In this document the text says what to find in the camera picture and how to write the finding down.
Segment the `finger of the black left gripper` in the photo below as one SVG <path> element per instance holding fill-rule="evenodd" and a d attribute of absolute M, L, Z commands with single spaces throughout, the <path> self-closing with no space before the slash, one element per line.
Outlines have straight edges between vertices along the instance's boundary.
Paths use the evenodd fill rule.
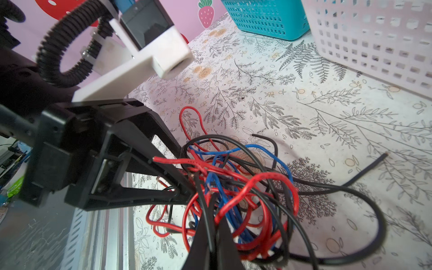
<path fill-rule="evenodd" d="M 105 210 L 140 205 L 185 205 L 192 198 L 192 185 L 180 184 L 173 191 L 126 188 L 119 184 L 92 192 L 93 184 L 84 186 L 84 210 Z"/>
<path fill-rule="evenodd" d="M 181 150 L 157 113 L 147 111 L 122 120 L 111 127 L 111 132 L 126 145 L 127 172 L 161 176 L 174 187 L 189 188 L 189 181 L 174 165 L 154 161 L 165 154 L 178 158 Z"/>

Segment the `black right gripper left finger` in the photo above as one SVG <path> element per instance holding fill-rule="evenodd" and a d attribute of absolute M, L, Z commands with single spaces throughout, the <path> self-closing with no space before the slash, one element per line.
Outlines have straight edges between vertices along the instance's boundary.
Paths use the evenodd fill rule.
<path fill-rule="evenodd" d="M 214 222 L 214 204 L 216 194 L 210 198 L 204 221 L 200 222 L 193 239 L 189 255 L 182 267 L 183 270 L 216 269 L 216 226 Z"/>

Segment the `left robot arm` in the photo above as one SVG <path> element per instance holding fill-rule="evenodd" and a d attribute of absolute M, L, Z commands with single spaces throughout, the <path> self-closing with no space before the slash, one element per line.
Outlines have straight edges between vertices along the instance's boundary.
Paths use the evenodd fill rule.
<path fill-rule="evenodd" d="M 153 75 L 169 80 L 194 60 L 159 1 L 84 1 L 45 35 L 36 62 L 14 51 L 6 20 L 24 22 L 1 2 L 1 136 L 31 147 L 19 197 L 89 211 L 185 205 L 194 188 L 153 145 L 180 156 L 161 117 L 128 95 Z"/>

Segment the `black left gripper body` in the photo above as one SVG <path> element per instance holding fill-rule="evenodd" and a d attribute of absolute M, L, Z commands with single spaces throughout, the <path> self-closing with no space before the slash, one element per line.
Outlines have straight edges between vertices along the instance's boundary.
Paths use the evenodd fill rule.
<path fill-rule="evenodd" d="M 111 132 L 122 120 L 152 111 L 135 99 L 73 102 L 75 88 L 44 82 L 35 63 L 1 48 L 1 136 L 31 147 L 20 199 L 33 206 L 66 190 L 65 202 L 84 210 L 84 186 L 92 192 L 119 184 L 168 190 L 161 176 L 126 171 L 126 145 Z"/>

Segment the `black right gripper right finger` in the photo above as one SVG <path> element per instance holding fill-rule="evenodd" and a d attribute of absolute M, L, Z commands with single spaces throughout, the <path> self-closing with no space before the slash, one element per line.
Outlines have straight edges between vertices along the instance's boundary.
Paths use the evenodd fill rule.
<path fill-rule="evenodd" d="M 225 217 L 220 221 L 216 233 L 216 269 L 245 270 Z"/>

